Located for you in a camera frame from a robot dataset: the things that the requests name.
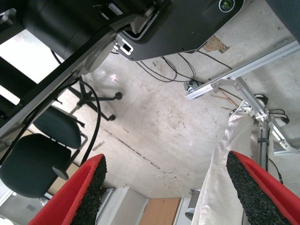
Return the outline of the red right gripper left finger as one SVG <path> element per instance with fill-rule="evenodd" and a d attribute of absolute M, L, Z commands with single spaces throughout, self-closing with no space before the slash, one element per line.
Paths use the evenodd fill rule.
<path fill-rule="evenodd" d="M 29 222 L 30 225 L 94 225 L 105 192 L 104 154 L 88 159 Z"/>

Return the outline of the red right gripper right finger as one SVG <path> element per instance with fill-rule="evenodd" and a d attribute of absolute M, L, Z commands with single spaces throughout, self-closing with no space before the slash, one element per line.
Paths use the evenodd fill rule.
<path fill-rule="evenodd" d="M 300 198 L 255 161 L 230 151 L 226 167 L 251 225 L 300 223 Z"/>

